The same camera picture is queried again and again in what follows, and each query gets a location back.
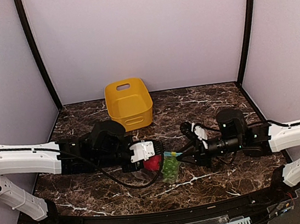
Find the clear zip top bag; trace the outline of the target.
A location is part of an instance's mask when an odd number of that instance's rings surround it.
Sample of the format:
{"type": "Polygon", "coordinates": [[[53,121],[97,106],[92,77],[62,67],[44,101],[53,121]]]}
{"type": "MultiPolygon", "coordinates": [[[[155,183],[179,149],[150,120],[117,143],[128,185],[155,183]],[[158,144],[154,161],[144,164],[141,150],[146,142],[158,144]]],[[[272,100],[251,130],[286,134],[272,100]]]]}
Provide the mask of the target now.
{"type": "MultiPolygon", "coordinates": [[[[169,184],[178,182],[180,169],[179,166],[181,164],[181,162],[177,160],[179,155],[181,155],[181,153],[174,151],[164,153],[163,167],[157,178],[157,181],[162,181],[169,184]]],[[[144,182],[150,182],[159,171],[161,156],[153,156],[143,163],[144,168],[137,172],[133,172],[132,175],[135,176],[136,179],[143,180],[144,182]]]]}

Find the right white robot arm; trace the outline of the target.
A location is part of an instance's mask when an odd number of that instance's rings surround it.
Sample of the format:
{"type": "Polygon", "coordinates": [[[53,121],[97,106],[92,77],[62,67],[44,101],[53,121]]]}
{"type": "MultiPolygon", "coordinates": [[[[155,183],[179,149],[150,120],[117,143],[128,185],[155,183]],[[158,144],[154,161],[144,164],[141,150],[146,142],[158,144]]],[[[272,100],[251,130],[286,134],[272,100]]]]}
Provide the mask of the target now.
{"type": "MultiPolygon", "coordinates": [[[[273,120],[247,124],[240,110],[226,108],[216,115],[218,137],[208,138],[208,127],[200,123],[184,122],[180,131],[189,139],[177,156],[177,161],[198,166],[211,166],[213,158],[228,153],[242,151],[249,157],[270,156],[287,148],[300,146],[300,120],[279,123],[273,120]]],[[[300,183],[300,159],[276,168],[271,177],[271,185],[266,197],[278,203],[286,194],[288,187],[300,183]]]]}

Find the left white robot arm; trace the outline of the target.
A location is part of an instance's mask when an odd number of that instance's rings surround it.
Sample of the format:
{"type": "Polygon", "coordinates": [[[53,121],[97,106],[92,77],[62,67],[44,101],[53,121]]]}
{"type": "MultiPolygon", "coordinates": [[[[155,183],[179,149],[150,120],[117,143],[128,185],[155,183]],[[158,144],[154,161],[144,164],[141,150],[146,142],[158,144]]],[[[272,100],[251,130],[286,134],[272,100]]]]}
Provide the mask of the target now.
{"type": "Polygon", "coordinates": [[[140,170],[155,155],[152,141],[134,141],[122,124],[105,120],[89,133],[38,145],[0,144],[0,201],[44,224],[66,224],[54,202],[35,197],[6,178],[7,174],[74,175],[120,166],[140,170]]]}

